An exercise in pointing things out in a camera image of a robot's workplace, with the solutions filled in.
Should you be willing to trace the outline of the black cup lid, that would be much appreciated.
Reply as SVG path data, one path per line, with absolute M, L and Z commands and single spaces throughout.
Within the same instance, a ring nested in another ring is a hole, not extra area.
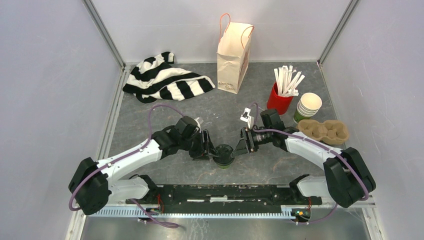
M 218 157 L 213 157 L 216 164 L 232 164 L 234 157 L 232 157 L 233 148 L 228 144 L 220 144 L 216 147 Z

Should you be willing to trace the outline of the green paper coffee cup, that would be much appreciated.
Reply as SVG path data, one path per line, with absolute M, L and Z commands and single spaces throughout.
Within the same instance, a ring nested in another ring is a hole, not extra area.
M 221 169 L 228 169 L 230 166 L 231 166 L 231 164 L 229 163 L 229 164 L 217 164 L 218 165 L 218 167 L 219 168 L 221 168 Z

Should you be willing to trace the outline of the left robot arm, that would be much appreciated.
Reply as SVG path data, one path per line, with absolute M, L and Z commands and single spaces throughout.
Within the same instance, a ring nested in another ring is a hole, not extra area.
M 218 151 L 211 143 L 209 132 L 202 130 L 200 124 L 199 118 L 183 116 L 175 125 L 154 132 L 139 145 L 120 154 L 98 161 L 91 157 L 83 159 L 68 185 L 70 210 L 82 210 L 89 216 L 112 202 L 140 199 L 145 204 L 153 203 L 157 190 L 147 180 L 123 177 L 179 150 L 187 151 L 193 160 L 217 157 Z

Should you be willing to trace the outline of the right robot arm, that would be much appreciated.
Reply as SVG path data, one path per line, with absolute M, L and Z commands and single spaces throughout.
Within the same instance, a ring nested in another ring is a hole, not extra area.
M 240 130 L 240 140 L 231 157 L 258 151 L 271 143 L 285 152 L 298 155 L 321 168 L 324 176 L 305 175 L 291 182 L 289 199 L 302 204 L 309 197 L 332 198 L 340 207 L 348 208 L 365 201 L 377 187 L 361 154 L 353 147 L 341 149 L 314 140 L 294 127 L 286 127 L 276 109 L 260 113 L 263 126 L 255 124 L 251 109 L 246 107 L 240 120 L 247 124 Z

